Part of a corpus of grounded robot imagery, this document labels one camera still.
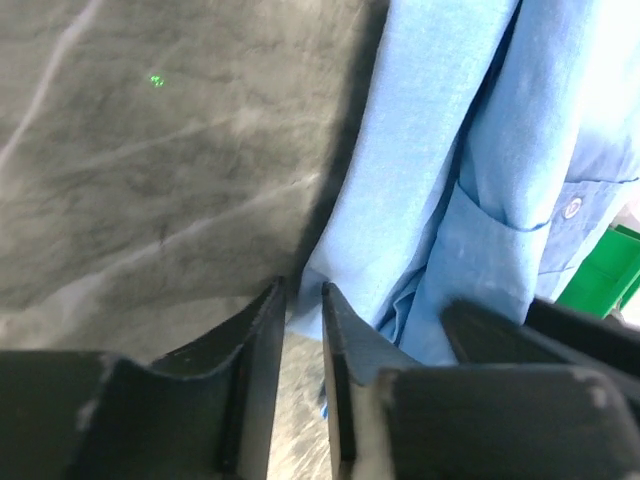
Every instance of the denim shirt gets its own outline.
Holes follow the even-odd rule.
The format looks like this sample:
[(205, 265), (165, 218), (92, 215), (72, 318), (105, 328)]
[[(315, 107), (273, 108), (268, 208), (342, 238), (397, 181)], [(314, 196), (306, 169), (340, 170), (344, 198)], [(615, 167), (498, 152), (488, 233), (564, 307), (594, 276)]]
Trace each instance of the denim shirt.
[(450, 299), (522, 322), (534, 295), (557, 298), (638, 188), (638, 13), (625, 0), (392, 2), (289, 328), (321, 338), (331, 281), (402, 350), (447, 365)]

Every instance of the white button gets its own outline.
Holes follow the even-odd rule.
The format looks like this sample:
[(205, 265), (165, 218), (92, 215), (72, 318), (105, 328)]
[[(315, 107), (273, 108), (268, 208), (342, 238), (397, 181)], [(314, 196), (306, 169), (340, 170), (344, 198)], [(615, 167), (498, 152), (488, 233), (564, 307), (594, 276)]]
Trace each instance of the white button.
[(571, 200), (571, 203), (569, 203), (569, 205), (565, 207), (564, 212), (562, 213), (562, 216), (567, 220), (575, 217), (578, 211), (580, 210), (581, 206), (582, 206), (582, 199), (574, 198), (573, 200)]

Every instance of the black metal part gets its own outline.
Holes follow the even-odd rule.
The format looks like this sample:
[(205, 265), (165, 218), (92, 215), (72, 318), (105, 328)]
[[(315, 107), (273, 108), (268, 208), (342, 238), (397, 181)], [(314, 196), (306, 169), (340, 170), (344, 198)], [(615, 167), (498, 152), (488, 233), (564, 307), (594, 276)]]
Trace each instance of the black metal part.
[(284, 312), (277, 280), (149, 367), (109, 353), (0, 353), (0, 478), (263, 480)]
[(465, 302), (447, 309), (443, 323), (463, 363), (482, 365), (426, 368), (362, 321), (336, 286), (326, 285), (323, 296), (334, 478), (640, 472), (640, 434), (620, 379), (593, 365), (633, 384), (627, 373)]

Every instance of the garment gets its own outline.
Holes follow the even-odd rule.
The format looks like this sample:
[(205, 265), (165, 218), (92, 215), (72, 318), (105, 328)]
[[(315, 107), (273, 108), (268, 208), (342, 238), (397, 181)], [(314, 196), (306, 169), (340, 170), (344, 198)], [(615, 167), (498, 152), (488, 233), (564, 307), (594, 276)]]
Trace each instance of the garment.
[(438, 312), (451, 298), (516, 322), (535, 294), (555, 299), (638, 188), (629, 10), (640, 6), (392, 2), (356, 152), (289, 328), (321, 338), (331, 281), (402, 350), (446, 365)]

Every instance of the green plastic container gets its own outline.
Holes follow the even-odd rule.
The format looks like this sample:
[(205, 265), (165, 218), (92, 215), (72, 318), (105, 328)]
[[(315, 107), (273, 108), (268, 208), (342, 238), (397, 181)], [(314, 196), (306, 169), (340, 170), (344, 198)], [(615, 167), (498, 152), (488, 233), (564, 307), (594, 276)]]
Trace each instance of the green plastic container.
[(582, 262), (557, 303), (604, 318), (640, 288), (640, 233), (609, 228)]

